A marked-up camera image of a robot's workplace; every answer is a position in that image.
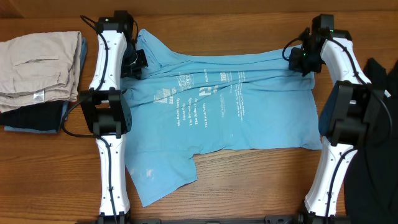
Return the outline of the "light blue printed t-shirt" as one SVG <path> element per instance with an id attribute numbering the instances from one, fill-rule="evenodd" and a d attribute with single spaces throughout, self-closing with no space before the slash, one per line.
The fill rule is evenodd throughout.
<path id="1" fill-rule="evenodd" d="M 143 206 L 196 181 L 196 154 L 321 149 L 315 78 L 289 70 L 286 50 L 184 55 L 147 30 L 137 47 L 148 65 L 123 80 L 132 114 L 125 161 Z"/>

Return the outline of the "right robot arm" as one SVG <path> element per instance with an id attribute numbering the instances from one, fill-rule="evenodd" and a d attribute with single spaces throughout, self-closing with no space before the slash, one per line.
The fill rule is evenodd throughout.
<path id="1" fill-rule="evenodd" d="M 302 210 L 292 223 L 349 223 L 336 216 L 336 202 L 346 172 L 356 153 L 371 135 L 380 110 L 387 111 L 385 92 L 365 76 L 346 30 L 306 28 L 300 48 L 287 57 L 289 69 L 303 76 L 328 67 L 333 89 L 319 117 L 322 154 Z"/>

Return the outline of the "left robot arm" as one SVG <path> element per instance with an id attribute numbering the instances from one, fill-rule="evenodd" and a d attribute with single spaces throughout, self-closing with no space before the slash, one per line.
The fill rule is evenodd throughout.
<path id="1" fill-rule="evenodd" d="M 99 150 L 101 204 L 96 222 L 130 223 L 124 155 L 132 115 L 121 80 L 139 78 L 148 63 L 144 51 L 136 48 L 137 23 L 127 11 L 100 17 L 94 30 L 99 47 L 96 69 L 89 89 L 81 93 L 81 108 Z"/>

